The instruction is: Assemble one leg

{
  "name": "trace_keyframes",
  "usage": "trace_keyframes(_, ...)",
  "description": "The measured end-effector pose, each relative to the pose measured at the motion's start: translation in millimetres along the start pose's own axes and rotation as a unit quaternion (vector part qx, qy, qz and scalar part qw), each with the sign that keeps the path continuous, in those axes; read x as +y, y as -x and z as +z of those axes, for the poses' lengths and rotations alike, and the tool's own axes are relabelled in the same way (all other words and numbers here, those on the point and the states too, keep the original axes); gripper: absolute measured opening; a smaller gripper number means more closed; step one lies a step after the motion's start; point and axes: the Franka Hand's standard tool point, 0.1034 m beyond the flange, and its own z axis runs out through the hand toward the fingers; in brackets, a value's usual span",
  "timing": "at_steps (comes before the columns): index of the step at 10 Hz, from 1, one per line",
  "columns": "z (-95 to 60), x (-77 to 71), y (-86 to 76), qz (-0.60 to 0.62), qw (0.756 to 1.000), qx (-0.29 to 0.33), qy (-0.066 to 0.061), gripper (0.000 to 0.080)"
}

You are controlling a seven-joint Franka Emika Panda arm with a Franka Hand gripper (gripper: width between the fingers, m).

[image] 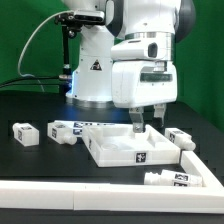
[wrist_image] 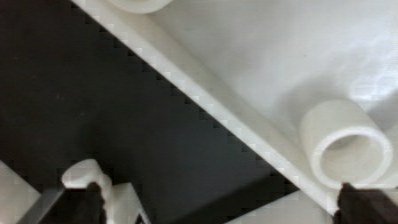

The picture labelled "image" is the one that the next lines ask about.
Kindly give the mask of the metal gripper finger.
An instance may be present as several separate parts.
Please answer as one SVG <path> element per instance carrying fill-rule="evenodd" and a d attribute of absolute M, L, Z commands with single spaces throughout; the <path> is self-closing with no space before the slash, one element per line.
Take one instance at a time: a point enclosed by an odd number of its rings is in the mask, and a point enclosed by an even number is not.
<path fill-rule="evenodd" d="M 164 125 L 164 117 L 166 113 L 165 104 L 157 104 L 154 106 L 153 126 L 161 128 Z"/>
<path fill-rule="evenodd" d="M 133 124 L 133 131 L 135 133 L 143 133 L 145 131 L 143 113 L 144 113 L 143 107 L 136 107 L 129 109 L 129 115 Z"/>

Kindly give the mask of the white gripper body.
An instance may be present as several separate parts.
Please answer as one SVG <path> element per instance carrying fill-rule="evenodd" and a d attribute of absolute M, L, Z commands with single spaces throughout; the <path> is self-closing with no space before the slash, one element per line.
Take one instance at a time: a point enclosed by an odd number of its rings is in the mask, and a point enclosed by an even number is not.
<path fill-rule="evenodd" d="M 119 61 L 112 67 L 112 100 L 118 108 L 173 102 L 177 98 L 175 66 L 157 71 L 152 61 Z"/>

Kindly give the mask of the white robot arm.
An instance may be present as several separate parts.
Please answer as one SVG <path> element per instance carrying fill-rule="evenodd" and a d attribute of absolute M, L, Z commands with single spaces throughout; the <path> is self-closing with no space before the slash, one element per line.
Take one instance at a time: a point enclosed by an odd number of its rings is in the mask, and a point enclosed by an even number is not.
<path fill-rule="evenodd" d="M 133 130 L 145 130 L 143 112 L 164 124 L 177 98 L 174 46 L 195 23 L 193 0 L 61 0 L 69 28 L 81 34 L 79 64 L 67 100 L 85 107 L 127 108 Z"/>

